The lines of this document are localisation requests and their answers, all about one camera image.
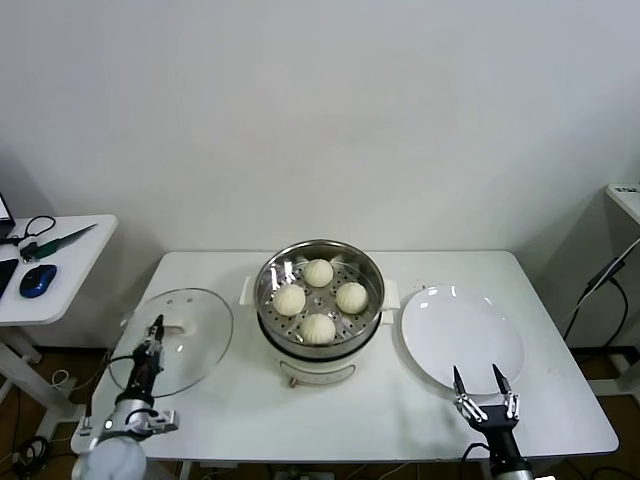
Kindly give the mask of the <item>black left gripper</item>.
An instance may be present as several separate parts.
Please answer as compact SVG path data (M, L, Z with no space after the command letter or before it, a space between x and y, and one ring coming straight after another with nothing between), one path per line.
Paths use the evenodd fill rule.
M152 335L144 339L144 350L131 355L134 365L122 392L123 399L153 399L154 384L162 371L164 332L164 316L160 314L152 324Z

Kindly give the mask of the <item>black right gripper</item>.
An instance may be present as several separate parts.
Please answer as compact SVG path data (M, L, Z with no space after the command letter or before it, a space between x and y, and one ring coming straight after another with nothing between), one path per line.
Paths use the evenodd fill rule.
M504 405L480 407L466 392L464 382L456 366L453 366L453 389L458 412L471 428L481 433L489 447L491 469L520 469L521 454L513 430L519 418L519 395L516 394L496 364L492 365L496 383L503 396Z

